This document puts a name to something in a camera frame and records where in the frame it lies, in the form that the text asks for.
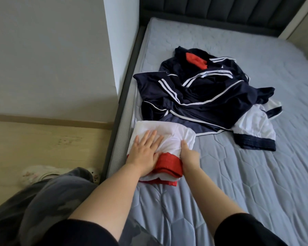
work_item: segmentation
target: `gray headboard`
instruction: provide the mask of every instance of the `gray headboard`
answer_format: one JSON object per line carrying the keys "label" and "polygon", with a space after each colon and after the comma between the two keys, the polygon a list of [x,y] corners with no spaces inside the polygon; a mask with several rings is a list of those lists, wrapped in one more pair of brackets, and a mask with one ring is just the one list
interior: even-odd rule
{"label": "gray headboard", "polygon": [[305,0],[140,0],[140,25],[151,17],[279,36]]}

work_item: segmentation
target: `camouflage pants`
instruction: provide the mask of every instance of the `camouflage pants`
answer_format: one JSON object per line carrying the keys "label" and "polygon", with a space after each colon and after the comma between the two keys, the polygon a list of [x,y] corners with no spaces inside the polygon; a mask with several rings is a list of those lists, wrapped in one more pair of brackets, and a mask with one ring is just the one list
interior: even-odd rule
{"label": "camouflage pants", "polygon": [[[97,187],[83,168],[46,179],[18,192],[0,206],[0,245],[32,246],[55,223],[66,219]],[[119,245],[159,246],[134,219],[128,218]]]}

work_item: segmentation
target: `gray bed frame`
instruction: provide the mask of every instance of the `gray bed frame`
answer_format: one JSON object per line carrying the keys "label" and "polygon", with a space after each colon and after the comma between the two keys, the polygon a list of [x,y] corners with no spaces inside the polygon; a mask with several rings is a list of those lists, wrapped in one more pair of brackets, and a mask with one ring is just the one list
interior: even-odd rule
{"label": "gray bed frame", "polygon": [[100,178],[107,177],[124,105],[152,17],[245,33],[279,36],[305,0],[140,0],[140,26],[131,54]]}

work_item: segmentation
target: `left hand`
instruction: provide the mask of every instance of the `left hand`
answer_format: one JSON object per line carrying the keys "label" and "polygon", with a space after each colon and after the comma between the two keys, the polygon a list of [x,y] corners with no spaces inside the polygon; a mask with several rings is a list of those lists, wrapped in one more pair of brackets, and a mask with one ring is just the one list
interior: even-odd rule
{"label": "left hand", "polygon": [[140,142],[139,137],[136,136],[126,162],[126,164],[134,165],[139,170],[141,177],[149,174],[153,170],[161,154],[161,152],[155,153],[155,151],[161,144],[163,136],[160,136],[153,142],[157,131],[154,130],[150,136],[149,133],[149,130],[146,131]]}

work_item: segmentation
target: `finger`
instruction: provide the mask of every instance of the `finger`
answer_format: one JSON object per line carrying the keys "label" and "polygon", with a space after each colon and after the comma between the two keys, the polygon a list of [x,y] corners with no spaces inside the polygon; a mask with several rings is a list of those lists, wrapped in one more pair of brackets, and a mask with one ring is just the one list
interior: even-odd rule
{"label": "finger", "polygon": [[148,135],[149,135],[150,130],[147,130],[143,136],[143,138],[140,140],[139,145],[145,145],[145,142],[147,141]]}
{"label": "finger", "polygon": [[189,150],[187,142],[185,140],[181,141],[181,150]]}
{"label": "finger", "polygon": [[154,130],[154,131],[152,132],[152,134],[150,135],[150,137],[148,137],[147,141],[145,142],[145,146],[150,147],[150,146],[152,145],[153,140],[154,140],[154,138],[155,138],[155,136],[156,136],[156,133],[157,133],[156,130]]}
{"label": "finger", "polygon": [[159,159],[161,154],[162,154],[162,152],[157,152],[157,153],[154,154],[154,156],[153,156],[154,165],[156,164],[156,162]]}
{"label": "finger", "polygon": [[162,141],[164,139],[164,136],[160,136],[159,138],[156,139],[156,141],[151,145],[151,149],[156,151],[156,149],[161,145]]}
{"label": "finger", "polygon": [[139,144],[139,136],[136,135],[133,145],[138,146],[138,144]]}

